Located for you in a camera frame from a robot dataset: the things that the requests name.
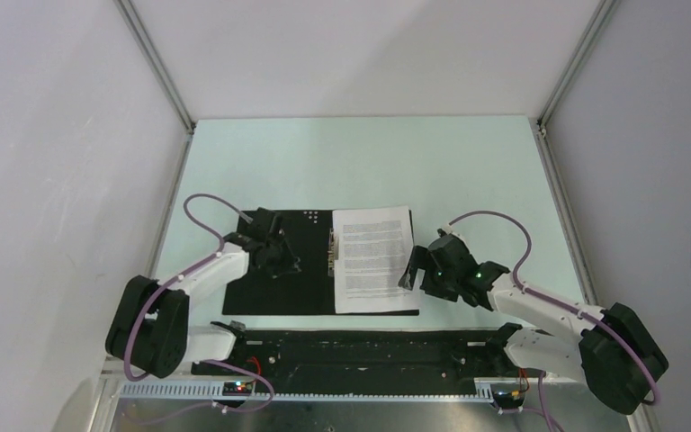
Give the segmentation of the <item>red folder black inside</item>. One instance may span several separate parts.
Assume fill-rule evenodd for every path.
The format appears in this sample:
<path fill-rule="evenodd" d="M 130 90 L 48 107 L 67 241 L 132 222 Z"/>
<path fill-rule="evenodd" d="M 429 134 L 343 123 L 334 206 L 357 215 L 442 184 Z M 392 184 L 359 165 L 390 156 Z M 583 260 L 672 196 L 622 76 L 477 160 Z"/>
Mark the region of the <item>red folder black inside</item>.
<path fill-rule="evenodd" d="M 407 206 L 267 210 L 238 220 L 228 244 L 250 255 L 228 284 L 222 311 L 234 316 L 417 316 L 418 291 L 402 288 L 414 246 Z"/>

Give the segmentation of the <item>printed paper sheet top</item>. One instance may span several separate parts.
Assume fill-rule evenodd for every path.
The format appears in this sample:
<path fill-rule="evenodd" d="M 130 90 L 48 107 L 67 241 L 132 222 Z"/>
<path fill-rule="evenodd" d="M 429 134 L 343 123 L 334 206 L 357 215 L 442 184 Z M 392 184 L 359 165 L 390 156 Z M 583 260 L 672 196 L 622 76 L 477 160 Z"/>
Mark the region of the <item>printed paper sheet top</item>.
<path fill-rule="evenodd" d="M 332 228 L 336 314 L 419 314 L 419 293 L 399 285 L 415 246 L 408 206 L 334 210 Z"/>

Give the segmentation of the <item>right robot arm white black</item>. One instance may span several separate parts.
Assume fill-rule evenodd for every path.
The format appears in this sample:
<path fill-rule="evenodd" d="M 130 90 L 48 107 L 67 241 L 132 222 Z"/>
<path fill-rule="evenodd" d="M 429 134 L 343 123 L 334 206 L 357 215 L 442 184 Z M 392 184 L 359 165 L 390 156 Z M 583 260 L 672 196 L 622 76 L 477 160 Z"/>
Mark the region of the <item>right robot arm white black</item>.
<path fill-rule="evenodd" d="M 518 282 L 501 264 L 477 262 L 454 233 L 440 232 L 428 247 L 413 248 L 398 286 L 408 291 L 413 284 L 433 297 L 520 320 L 502 325 L 485 343 L 489 368 L 500 376 L 519 368 L 557 374 L 586 385 L 609 409 L 631 415 L 656 400 L 653 386 L 669 368 L 630 307 L 571 302 Z"/>

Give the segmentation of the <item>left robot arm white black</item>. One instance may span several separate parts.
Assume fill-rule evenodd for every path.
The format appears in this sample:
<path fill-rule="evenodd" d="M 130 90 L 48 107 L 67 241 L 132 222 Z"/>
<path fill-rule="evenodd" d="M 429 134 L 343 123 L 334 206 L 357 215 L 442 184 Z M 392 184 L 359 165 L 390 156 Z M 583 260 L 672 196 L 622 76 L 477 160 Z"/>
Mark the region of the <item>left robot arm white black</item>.
<path fill-rule="evenodd" d="M 246 275 L 276 278 L 301 269 L 280 212 L 259 208 L 243 219 L 245 227 L 222 237 L 216 251 L 164 282 L 137 275 L 126 283 L 104 349 L 123 361 L 129 380 L 166 378 L 184 363 L 203 360 L 225 374 L 245 370 L 248 351 L 236 342 L 236 331 L 223 324 L 193 326 L 191 311 Z"/>

